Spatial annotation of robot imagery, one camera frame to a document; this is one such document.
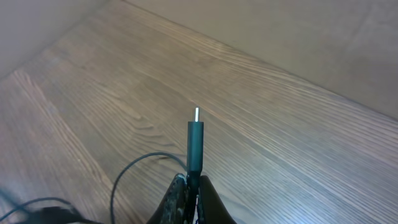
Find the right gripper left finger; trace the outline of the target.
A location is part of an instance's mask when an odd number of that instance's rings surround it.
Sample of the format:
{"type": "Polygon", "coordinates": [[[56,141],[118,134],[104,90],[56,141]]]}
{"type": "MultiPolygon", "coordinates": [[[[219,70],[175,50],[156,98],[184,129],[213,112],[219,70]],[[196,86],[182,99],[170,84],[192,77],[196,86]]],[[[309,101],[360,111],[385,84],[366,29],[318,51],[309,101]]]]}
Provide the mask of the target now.
{"type": "Polygon", "coordinates": [[[174,176],[155,213],[147,224],[183,224],[187,199],[186,177],[178,173],[174,176]]]}

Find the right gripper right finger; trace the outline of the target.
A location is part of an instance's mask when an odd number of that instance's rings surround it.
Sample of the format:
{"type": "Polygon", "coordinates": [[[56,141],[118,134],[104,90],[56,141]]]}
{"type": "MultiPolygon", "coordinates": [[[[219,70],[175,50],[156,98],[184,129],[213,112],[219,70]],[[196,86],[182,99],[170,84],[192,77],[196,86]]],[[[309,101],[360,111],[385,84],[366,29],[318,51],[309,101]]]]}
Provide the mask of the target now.
{"type": "Polygon", "coordinates": [[[198,224],[236,224],[206,175],[200,177],[197,212],[198,224]]]}

